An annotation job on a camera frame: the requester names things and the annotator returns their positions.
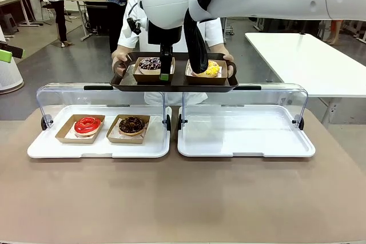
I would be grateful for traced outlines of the person's left hand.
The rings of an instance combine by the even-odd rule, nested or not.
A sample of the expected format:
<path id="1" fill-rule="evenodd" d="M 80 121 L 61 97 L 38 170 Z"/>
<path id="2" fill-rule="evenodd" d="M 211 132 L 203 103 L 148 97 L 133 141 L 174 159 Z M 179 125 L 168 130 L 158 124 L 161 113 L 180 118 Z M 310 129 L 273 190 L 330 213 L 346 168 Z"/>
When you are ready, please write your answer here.
<path id="1" fill-rule="evenodd" d="M 231 54 L 224 54 L 223 59 L 226 62 L 228 78 L 236 74 L 236 65 L 234 63 L 234 58 Z"/>

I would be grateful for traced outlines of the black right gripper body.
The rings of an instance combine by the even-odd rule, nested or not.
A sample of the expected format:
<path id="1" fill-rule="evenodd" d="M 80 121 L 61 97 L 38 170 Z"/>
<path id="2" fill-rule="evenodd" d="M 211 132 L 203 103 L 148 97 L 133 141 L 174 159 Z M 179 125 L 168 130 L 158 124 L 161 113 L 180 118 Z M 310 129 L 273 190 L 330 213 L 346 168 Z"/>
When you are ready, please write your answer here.
<path id="1" fill-rule="evenodd" d="M 173 45 L 181 39 L 182 26 L 173 29 L 162 29 L 152 22 L 148 22 L 148 44 Z"/>

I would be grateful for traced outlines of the person's right hand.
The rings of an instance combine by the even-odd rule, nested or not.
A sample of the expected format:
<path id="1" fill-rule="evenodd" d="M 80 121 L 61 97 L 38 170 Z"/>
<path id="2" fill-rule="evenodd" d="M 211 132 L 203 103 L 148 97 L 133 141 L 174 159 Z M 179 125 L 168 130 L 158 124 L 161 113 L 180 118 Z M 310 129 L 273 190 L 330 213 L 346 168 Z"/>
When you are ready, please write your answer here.
<path id="1" fill-rule="evenodd" d="M 114 74 L 123 77 L 128 68 L 128 59 L 124 52 L 115 52 L 112 54 L 112 71 Z"/>

